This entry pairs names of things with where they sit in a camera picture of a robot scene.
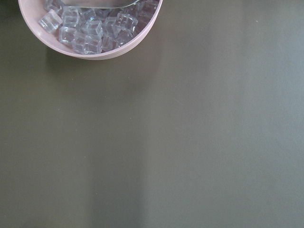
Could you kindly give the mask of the pink bowl with ice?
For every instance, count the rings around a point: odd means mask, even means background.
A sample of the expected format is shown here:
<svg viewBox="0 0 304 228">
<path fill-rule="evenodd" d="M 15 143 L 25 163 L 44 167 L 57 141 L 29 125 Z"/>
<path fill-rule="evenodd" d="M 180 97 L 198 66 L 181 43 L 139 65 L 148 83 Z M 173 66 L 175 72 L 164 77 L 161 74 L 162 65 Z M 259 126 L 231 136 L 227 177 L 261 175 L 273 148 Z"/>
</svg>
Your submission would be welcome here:
<svg viewBox="0 0 304 228">
<path fill-rule="evenodd" d="M 150 32 L 151 28 L 153 27 L 156 21 L 158 14 L 161 10 L 163 1 L 162 0 L 158 1 L 158 6 L 152 18 L 150 19 L 146 27 L 143 28 L 143 30 L 137 36 L 135 36 L 135 38 L 133 38 L 131 41 L 129 41 L 128 43 L 126 43 L 125 45 L 119 48 L 95 55 L 82 55 L 74 52 L 68 46 L 60 43 L 54 34 L 47 33 L 38 24 L 38 20 L 41 19 L 46 14 L 46 11 L 43 9 L 42 0 L 19 0 L 18 3 L 21 14 L 28 28 L 48 48 L 56 52 L 59 52 L 61 54 L 80 58 L 80 59 L 106 60 L 106 59 L 111 59 L 121 56 L 129 52 L 143 41 L 143 39 L 148 35 L 148 33 Z"/>
</svg>

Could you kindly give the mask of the steel funnel scoop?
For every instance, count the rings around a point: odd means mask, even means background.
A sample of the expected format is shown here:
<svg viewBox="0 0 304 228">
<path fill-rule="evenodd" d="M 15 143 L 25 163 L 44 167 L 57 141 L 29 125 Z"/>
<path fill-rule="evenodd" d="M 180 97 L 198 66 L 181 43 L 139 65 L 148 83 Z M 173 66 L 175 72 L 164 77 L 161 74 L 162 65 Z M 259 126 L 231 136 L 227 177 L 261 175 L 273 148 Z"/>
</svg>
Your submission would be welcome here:
<svg viewBox="0 0 304 228">
<path fill-rule="evenodd" d="M 69 7 L 116 9 L 125 8 L 137 3 L 139 0 L 62 0 Z"/>
</svg>

